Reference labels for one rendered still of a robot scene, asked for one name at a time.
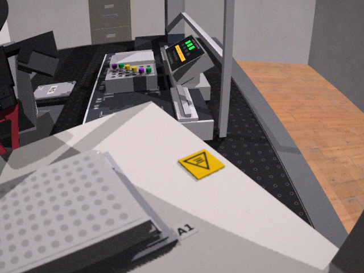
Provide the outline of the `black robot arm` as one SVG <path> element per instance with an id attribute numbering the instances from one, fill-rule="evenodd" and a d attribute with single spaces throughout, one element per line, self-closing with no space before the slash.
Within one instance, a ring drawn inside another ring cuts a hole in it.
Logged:
<path id="1" fill-rule="evenodd" d="M 7 0 L 0 0 L 0 31 L 8 17 Z M 8 57 L 17 55 L 19 71 L 53 77 L 59 59 L 53 31 L 49 31 L 14 44 L 0 46 L 0 87 L 15 86 Z"/>

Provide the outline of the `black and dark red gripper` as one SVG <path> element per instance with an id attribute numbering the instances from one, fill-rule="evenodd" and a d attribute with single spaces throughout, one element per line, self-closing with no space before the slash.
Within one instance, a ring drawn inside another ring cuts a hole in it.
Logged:
<path id="1" fill-rule="evenodd" d="M 19 104 L 10 84 L 0 87 L 0 123 L 11 120 L 12 150 L 19 148 Z M 0 155 L 8 151 L 0 142 Z"/>

